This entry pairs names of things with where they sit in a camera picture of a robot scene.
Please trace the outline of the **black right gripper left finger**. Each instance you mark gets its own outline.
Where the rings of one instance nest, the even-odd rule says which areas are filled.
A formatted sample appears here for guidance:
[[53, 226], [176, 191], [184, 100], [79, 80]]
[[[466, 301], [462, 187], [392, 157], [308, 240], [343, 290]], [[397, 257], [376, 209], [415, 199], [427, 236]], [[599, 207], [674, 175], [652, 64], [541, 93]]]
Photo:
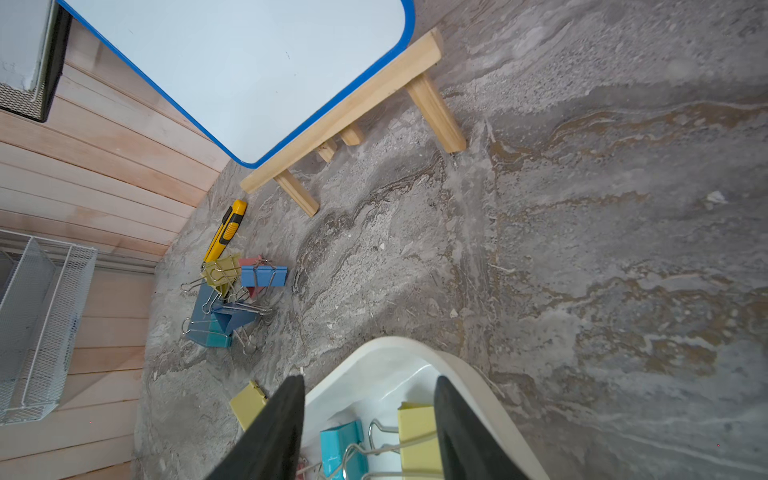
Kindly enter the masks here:
[[210, 479], [294, 479], [304, 421], [305, 384], [287, 377]]

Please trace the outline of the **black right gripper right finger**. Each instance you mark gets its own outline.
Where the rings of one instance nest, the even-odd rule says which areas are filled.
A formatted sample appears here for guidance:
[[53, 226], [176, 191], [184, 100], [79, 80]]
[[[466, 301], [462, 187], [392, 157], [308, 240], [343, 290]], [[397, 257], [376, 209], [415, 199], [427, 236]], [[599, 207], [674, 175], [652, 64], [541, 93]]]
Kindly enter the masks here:
[[445, 376], [437, 379], [434, 408], [445, 479], [528, 478]]

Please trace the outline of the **yellow binder clip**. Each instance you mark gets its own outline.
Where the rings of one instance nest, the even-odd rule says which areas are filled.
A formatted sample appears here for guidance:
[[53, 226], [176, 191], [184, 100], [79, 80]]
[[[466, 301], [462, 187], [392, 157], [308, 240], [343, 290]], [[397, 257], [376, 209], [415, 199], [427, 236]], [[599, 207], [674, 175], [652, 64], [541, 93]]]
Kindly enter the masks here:
[[243, 432], [254, 422], [266, 403], [267, 396], [254, 381], [250, 381], [229, 402], [231, 410]]
[[210, 287], [222, 297], [226, 297], [240, 278], [240, 259], [240, 254], [233, 254], [206, 262], [201, 276]]

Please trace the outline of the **teal binder clip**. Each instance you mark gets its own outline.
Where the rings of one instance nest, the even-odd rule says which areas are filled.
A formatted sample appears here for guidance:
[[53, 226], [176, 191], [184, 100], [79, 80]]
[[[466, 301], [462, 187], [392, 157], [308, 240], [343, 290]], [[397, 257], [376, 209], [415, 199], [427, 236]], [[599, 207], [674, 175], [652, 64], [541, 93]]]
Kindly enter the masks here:
[[190, 320], [182, 333], [187, 340], [206, 348], [229, 348], [232, 345], [232, 336], [225, 334], [215, 319]]
[[326, 479], [361, 479], [368, 472], [367, 458], [355, 451], [348, 456], [346, 470], [341, 468], [346, 449], [362, 444], [364, 435], [359, 420], [320, 432], [321, 459]]

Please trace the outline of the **white plastic storage box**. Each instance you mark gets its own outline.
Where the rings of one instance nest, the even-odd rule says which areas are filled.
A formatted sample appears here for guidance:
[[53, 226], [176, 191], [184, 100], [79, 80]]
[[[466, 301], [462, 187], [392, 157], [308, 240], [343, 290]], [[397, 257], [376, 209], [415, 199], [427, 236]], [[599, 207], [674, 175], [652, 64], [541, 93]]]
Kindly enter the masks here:
[[372, 420], [394, 428], [402, 403], [434, 402], [441, 376], [452, 382], [499, 446], [529, 478], [548, 477], [476, 369], [452, 354], [404, 337], [382, 337], [363, 344], [307, 394], [301, 454], [310, 465], [320, 462], [320, 432], [354, 420], [361, 422], [364, 438]]

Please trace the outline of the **blue binder clip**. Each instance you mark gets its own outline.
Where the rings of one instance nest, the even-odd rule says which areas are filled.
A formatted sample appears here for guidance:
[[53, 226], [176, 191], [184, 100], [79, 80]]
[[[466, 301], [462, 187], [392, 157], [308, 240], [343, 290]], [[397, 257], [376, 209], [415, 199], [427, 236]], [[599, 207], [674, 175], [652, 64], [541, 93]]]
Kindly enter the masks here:
[[286, 283], [288, 268], [262, 265], [257, 268], [256, 275], [259, 287], [283, 287]]
[[216, 305], [211, 311], [209, 331], [214, 334], [231, 336], [237, 329], [271, 314], [270, 307], [233, 302]]

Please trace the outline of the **pink binder clip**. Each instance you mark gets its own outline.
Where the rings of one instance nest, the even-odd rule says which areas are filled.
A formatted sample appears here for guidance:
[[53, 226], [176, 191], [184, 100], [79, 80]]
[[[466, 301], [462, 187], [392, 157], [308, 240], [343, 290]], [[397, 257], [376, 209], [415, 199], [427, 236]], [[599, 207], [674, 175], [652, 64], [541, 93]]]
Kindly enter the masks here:
[[248, 296], [253, 299], [263, 290], [263, 287], [259, 287], [257, 284], [256, 270], [259, 266], [265, 264], [265, 260], [259, 255], [251, 258], [241, 258], [238, 260], [238, 263], [240, 266], [241, 287], [245, 288]]

